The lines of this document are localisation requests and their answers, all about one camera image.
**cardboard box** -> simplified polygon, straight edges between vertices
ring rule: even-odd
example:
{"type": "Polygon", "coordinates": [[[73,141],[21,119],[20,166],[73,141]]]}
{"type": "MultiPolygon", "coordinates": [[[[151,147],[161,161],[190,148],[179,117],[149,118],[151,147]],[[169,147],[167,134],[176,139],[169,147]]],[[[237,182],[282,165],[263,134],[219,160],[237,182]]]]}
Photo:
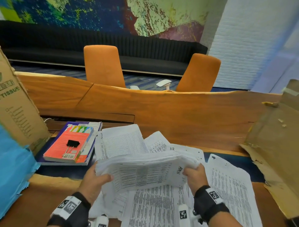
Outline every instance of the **cardboard box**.
{"type": "Polygon", "coordinates": [[[265,187],[281,211],[292,219],[299,216],[299,81],[290,80],[280,102],[267,106],[241,147],[264,174],[265,187]]]}
{"type": "Polygon", "coordinates": [[[0,48],[0,124],[35,155],[50,137],[48,128],[0,48]]]}

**live edge wood slab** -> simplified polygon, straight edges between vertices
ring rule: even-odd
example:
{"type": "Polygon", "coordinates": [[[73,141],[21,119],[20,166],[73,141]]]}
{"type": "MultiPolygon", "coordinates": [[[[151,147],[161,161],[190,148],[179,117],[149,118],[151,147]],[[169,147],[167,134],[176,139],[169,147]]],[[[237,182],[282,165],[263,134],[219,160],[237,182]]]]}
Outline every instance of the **live edge wood slab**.
{"type": "MultiPolygon", "coordinates": [[[[251,125],[264,112],[262,102],[280,95],[246,91],[144,91],[93,84],[71,77],[17,72],[43,116],[105,119],[138,124],[144,138],[160,131],[171,143],[234,155],[251,125]]],[[[0,221],[2,226],[45,226],[53,209],[80,181],[35,174],[30,186],[0,221]]],[[[263,226],[285,226],[284,216],[262,183],[253,183],[263,226]]],[[[110,220],[110,227],[119,227],[110,220]]]]}

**black sofa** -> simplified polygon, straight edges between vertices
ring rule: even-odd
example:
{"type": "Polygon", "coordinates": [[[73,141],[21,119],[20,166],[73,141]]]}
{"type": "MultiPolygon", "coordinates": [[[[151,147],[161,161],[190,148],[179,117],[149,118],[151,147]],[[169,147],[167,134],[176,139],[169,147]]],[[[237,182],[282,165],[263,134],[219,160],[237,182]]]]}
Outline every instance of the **black sofa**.
{"type": "Polygon", "coordinates": [[[183,75],[197,42],[121,35],[57,26],[0,21],[0,46],[8,59],[84,66],[86,45],[118,48],[123,70],[183,75]]]}

